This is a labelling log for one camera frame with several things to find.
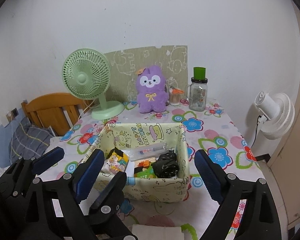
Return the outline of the clear plastic pouch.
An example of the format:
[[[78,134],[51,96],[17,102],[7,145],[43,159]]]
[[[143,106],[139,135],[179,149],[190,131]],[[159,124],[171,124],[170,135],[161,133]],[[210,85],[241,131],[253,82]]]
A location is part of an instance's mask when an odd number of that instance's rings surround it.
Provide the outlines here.
[[[167,143],[159,142],[143,147],[130,148],[123,150],[129,156],[131,161],[137,161],[145,158],[158,157],[159,155],[167,152]]]

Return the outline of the black plastic bag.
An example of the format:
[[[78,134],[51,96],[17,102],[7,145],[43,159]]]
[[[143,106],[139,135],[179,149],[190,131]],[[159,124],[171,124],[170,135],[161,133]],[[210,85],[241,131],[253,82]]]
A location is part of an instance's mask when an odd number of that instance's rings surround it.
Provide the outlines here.
[[[158,178],[172,178],[179,172],[177,155],[173,151],[161,154],[152,164],[153,172]]]

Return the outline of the purple plush toy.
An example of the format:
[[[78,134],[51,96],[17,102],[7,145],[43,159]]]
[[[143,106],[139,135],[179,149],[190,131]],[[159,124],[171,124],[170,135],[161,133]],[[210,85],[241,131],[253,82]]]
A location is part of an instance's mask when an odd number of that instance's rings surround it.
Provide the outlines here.
[[[169,95],[165,85],[166,78],[159,66],[153,65],[139,72],[135,86],[140,113],[166,111]]]

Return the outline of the patterned storage box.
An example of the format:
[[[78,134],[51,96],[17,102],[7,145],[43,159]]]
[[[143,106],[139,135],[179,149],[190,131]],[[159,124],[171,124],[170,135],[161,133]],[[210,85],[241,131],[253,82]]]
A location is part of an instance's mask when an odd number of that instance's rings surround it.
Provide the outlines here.
[[[126,172],[125,197],[153,202],[182,201],[190,183],[185,129],[179,124],[109,124],[92,145],[105,162],[94,184],[103,191]]]

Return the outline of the grey plaid pillow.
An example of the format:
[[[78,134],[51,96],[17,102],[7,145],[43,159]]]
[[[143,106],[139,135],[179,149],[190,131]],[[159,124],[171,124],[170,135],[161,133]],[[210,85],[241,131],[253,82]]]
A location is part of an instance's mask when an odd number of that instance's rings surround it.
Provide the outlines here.
[[[29,118],[24,117],[12,134],[9,144],[10,163],[13,164],[19,157],[24,159],[41,157],[54,136],[51,127],[37,127]]]

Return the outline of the glass jar green lid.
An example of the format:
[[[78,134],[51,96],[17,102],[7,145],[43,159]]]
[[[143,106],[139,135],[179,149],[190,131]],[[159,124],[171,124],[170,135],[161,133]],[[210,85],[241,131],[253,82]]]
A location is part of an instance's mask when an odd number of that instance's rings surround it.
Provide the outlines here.
[[[206,68],[194,67],[191,84],[185,87],[185,96],[189,102],[189,109],[203,112],[207,100],[207,82]]]

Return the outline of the cotton swab cup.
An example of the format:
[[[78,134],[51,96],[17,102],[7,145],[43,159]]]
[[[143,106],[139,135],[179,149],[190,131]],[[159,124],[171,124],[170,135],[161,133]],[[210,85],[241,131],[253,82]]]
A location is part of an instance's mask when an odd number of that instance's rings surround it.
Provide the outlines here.
[[[183,95],[183,90],[171,86],[169,88],[169,104],[172,106],[178,106]]]

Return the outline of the colourful snack packet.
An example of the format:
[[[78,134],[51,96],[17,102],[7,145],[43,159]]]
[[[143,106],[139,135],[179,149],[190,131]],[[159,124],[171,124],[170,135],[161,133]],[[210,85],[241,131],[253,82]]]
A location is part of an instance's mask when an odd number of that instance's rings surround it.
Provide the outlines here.
[[[155,157],[137,160],[134,162],[134,177],[135,178],[156,178],[152,165],[156,162]]]

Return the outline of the white standing fan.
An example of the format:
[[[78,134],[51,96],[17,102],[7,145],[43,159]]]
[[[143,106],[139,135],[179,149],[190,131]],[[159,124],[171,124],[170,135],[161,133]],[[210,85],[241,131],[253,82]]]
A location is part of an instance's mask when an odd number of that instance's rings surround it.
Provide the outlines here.
[[[262,113],[259,130],[265,138],[276,140],[289,131],[294,121],[295,107],[287,94],[277,93],[270,96],[261,91],[254,104]]]

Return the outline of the yellow cartoon packet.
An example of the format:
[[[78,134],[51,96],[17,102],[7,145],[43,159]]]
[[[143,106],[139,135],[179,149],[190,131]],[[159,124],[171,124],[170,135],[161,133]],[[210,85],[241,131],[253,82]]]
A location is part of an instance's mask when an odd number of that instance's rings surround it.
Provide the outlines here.
[[[125,172],[128,162],[128,155],[126,155],[117,147],[114,147],[107,155],[101,171],[107,174],[117,174],[117,172]]]

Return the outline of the green desk fan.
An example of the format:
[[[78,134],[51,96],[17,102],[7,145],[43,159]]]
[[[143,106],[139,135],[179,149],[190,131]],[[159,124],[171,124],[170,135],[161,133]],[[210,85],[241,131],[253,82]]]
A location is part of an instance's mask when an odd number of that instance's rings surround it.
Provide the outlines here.
[[[93,119],[111,119],[123,112],[122,103],[106,99],[110,87],[110,64],[102,53],[93,49],[72,52],[64,61],[62,78],[73,96],[84,101],[99,101],[91,110]]]

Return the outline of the green cartoon backboard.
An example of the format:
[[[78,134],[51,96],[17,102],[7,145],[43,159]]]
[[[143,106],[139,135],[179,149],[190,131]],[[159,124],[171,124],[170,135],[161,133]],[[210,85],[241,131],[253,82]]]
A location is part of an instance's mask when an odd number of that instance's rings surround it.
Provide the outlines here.
[[[179,89],[188,84],[187,45],[140,47],[112,51],[105,54],[110,63],[110,87],[107,100],[131,102],[137,100],[135,83],[137,71],[159,66],[166,77],[167,87]]]

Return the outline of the floral tablecloth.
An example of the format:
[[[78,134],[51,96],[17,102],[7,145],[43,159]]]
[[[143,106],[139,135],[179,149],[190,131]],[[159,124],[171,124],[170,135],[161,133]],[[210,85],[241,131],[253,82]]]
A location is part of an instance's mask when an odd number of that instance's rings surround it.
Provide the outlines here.
[[[117,213],[131,227],[179,227],[186,239],[199,239],[218,209],[211,199],[195,165],[197,150],[204,150],[226,173],[239,179],[256,181],[263,176],[248,145],[232,120],[215,100],[203,112],[192,111],[187,102],[168,106],[163,113],[141,114],[134,102],[112,118],[96,121],[85,115],[67,133],[51,143],[62,147],[64,158],[40,176],[56,180],[72,173],[101,146],[105,152],[114,147],[129,148],[166,141],[181,154],[180,179],[151,180],[133,176],[127,170],[125,200]]]

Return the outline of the white cloth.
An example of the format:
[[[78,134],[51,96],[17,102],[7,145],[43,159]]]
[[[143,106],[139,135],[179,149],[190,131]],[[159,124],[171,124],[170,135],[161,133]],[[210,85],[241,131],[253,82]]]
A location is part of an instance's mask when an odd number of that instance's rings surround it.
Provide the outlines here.
[[[181,227],[162,227],[134,224],[132,233],[140,240],[184,240]]]

